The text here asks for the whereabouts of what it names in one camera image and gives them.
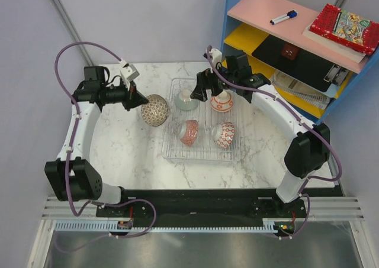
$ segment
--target blue shelf frame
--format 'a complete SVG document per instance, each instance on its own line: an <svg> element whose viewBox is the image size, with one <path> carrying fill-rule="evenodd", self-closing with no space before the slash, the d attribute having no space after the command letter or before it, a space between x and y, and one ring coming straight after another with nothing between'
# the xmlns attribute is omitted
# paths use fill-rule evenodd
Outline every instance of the blue shelf frame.
<svg viewBox="0 0 379 268"><path fill-rule="evenodd" d="M221 45L220 50L223 51L224 49L224 40L225 38L232 33L240 24L241 22L239 20L236 20L230 16L227 15L227 12L233 8L239 1L241 0L226 0L225 3L225 12L224 12L224 24L223 24L223 33L222 33L222 39L221 39ZM311 119L316 124L322 123L325 118L332 113L332 111L337 107L338 104L340 104L347 96L347 94L357 85L359 81L361 81L365 74L370 70L370 68L377 62L379 59L379 49L377 49L374 54L368 59L365 67L361 70L359 74L355 74L346 88L343 90L343 92L340 94L339 98L333 100L329 106L326 108L324 114L317 119L316 117L310 115L309 113L301 110L300 108L296 107L296 110L298 110L302 115L307 117L308 119Z"/></svg>

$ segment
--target red book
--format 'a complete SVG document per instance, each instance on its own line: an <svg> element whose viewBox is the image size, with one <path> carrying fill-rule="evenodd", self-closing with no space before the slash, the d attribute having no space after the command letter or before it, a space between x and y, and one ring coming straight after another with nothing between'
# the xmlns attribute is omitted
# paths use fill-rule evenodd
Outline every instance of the red book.
<svg viewBox="0 0 379 268"><path fill-rule="evenodd" d="M367 55L373 54L379 44L379 24L330 4L309 30Z"/></svg>

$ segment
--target orange and white bowl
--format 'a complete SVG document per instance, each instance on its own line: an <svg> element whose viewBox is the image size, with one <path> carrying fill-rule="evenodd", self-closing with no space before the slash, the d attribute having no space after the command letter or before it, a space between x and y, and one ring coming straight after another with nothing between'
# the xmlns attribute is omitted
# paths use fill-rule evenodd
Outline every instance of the orange and white bowl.
<svg viewBox="0 0 379 268"><path fill-rule="evenodd" d="M233 108L232 96L228 92L223 91L211 98L211 106L218 112L227 112Z"/></svg>

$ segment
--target marble tabletop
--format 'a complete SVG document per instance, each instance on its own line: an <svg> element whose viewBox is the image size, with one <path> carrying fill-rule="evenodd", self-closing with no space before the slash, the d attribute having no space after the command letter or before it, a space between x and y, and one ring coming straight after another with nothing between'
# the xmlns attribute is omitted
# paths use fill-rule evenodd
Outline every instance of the marble tabletop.
<svg viewBox="0 0 379 268"><path fill-rule="evenodd" d="M116 75L117 64L105 65ZM168 99L173 78L196 78L201 63L138 63L135 80L145 96ZM285 172L289 141L265 114L245 101L240 162L232 165L174 164L162 157L166 123L150 127L140 108L127 112L121 104L103 108L92 139L90 161L105 183L126 189L276 188ZM327 163L317 175L331 177ZM331 188L332 182L311 180L307 187Z"/></svg>

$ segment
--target gray floor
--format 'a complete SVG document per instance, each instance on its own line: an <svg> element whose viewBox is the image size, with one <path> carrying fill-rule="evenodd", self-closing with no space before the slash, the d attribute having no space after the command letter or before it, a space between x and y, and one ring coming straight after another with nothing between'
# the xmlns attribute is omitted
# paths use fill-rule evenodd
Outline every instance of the gray floor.
<svg viewBox="0 0 379 268"><path fill-rule="evenodd" d="M61 248L73 249L103 233L55 232ZM54 267L362 267L348 223L310 222L293 240L261 234L151 233L129 240L104 238L75 253L53 246Z"/></svg>

